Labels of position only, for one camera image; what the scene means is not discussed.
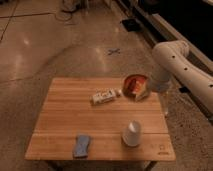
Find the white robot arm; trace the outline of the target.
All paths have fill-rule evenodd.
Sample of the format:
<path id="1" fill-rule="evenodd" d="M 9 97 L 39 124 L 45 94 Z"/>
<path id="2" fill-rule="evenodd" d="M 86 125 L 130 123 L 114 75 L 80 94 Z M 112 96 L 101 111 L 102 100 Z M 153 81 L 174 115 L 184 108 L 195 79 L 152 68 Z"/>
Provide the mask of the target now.
<path id="1" fill-rule="evenodd" d="M 147 88 L 165 92 L 171 76 L 175 76 L 213 113 L 213 77 L 187 60 L 189 52 L 189 45 L 182 40 L 156 44 L 152 49 L 153 69 Z"/>

